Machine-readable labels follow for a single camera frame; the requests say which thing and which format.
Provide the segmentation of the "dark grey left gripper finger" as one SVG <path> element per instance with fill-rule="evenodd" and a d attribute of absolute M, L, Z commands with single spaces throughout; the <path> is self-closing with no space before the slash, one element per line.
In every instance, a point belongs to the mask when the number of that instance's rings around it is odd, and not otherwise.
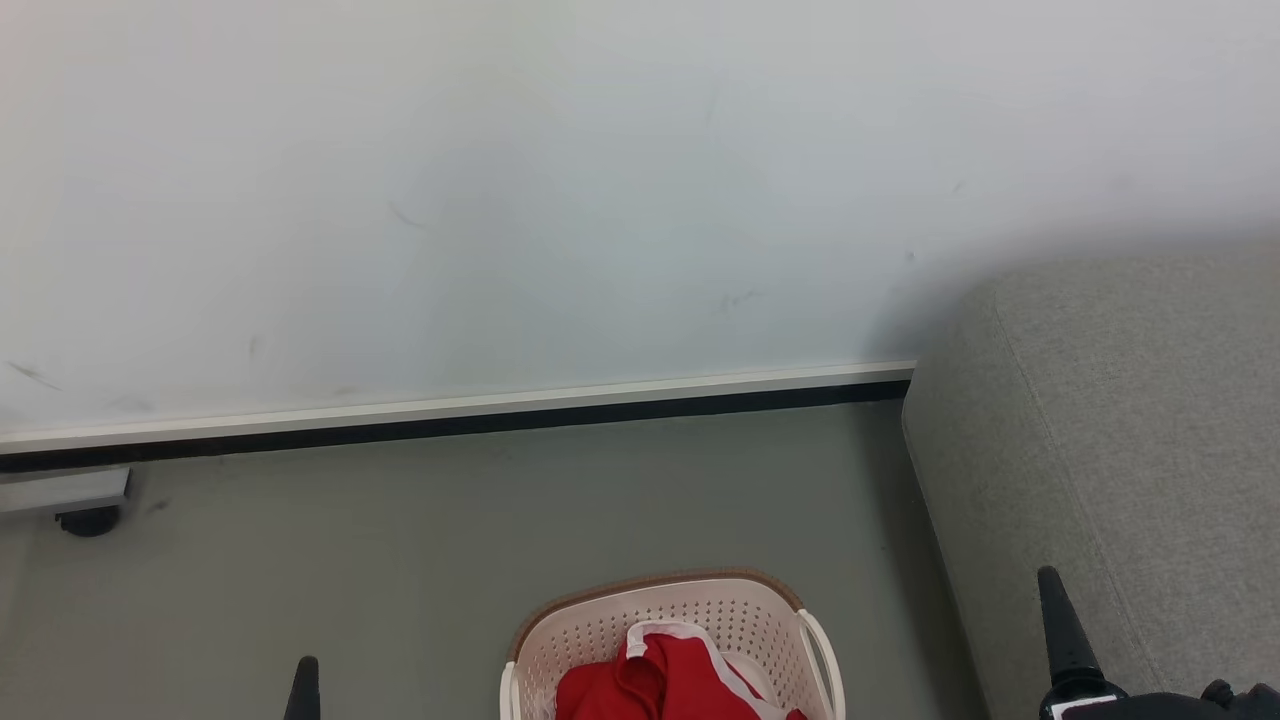
<path fill-rule="evenodd" d="M 314 656 L 303 656 L 296 666 L 284 719 L 321 719 L 319 661 Z"/>

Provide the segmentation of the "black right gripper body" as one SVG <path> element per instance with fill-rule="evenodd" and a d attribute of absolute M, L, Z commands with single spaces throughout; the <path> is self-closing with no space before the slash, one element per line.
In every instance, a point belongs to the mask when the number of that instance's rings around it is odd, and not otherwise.
<path fill-rule="evenodd" d="M 1116 693 L 1046 702 L 1041 719 L 1277 719 L 1279 693 L 1258 683 L 1236 693 L 1224 680 L 1211 682 L 1198 696 Z"/>

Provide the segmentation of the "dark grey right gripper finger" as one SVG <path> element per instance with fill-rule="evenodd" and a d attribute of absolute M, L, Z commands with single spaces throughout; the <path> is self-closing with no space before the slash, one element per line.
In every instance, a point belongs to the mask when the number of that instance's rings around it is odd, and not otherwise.
<path fill-rule="evenodd" d="M 1105 674 L 1059 571 L 1037 571 L 1050 689 L 1044 701 L 1076 701 L 1105 694 Z"/>

